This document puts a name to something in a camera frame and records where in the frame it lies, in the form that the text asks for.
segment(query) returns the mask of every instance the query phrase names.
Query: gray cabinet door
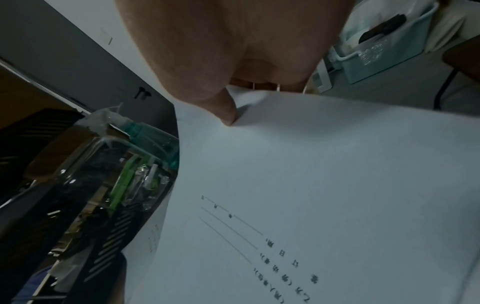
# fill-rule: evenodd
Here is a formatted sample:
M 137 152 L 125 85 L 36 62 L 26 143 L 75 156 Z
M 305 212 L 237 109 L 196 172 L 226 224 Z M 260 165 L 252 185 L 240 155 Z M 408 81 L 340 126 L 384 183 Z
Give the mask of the gray cabinet door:
M 0 58 L 86 110 L 122 103 L 122 115 L 178 136 L 173 105 L 43 0 L 0 0 Z

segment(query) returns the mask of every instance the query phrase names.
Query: clear plastic bag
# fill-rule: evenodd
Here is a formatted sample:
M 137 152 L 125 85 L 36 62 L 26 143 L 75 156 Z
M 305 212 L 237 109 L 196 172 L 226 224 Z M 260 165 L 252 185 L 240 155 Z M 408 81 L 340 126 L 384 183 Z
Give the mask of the clear plastic bag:
M 375 62 L 408 32 L 434 2 L 435 0 L 364 0 L 354 7 L 340 34 L 340 43 L 336 49 L 343 56 L 358 53 L 364 65 Z M 406 22 L 396 30 L 359 43 L 364 33 L 397 15 L 404 15 Z

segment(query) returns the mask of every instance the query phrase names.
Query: chair leg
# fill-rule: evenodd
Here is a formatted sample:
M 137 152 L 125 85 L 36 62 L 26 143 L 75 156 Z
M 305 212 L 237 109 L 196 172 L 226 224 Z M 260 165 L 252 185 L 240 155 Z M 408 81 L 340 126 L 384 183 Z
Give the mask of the chair leg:
M 440 91 L 436 94 L 435 96 L 435 101 L 433 103 L 433 109 L 434 110 L 441 110 L 442 107 L 440 105 L 440 98 L 442 98 L 442 95 L 444 94 L 445 90 L 449 87 L 450 83 L 452 80 L 455 78 L 455 75 L 457 75 L 459 71 L 457 69 L 453 69 L 453 71 L 450 73 L 450 75 L 446 78 L 445 82 L 442 84 Z

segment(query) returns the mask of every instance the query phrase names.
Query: hand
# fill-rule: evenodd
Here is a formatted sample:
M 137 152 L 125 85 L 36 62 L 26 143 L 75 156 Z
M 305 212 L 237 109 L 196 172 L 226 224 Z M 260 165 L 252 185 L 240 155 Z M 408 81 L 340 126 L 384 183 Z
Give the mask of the hand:
M 302 92 L 355 0 L 116 0 L 165 89 L 231 125 L 225 86 Z

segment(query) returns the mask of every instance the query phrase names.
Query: light blue plastic basket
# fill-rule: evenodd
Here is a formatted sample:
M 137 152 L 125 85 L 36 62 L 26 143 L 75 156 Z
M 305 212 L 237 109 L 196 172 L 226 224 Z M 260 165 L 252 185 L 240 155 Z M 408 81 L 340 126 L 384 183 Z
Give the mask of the light blue plastic basket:
M 434 3 L 430 10 L 421 15 L 393 47 L 385 50 L 377 61 L 369 65 L 363 64 L 358 52 L 340 57 L 335 49 L 332 48 L 334 57 L 344 70 L 348 83 L 352 84 L 370 77 L 420 54 L 424 50 L 430 21 L 432 21 L 432 16 L 438 8 L 439 4 Z

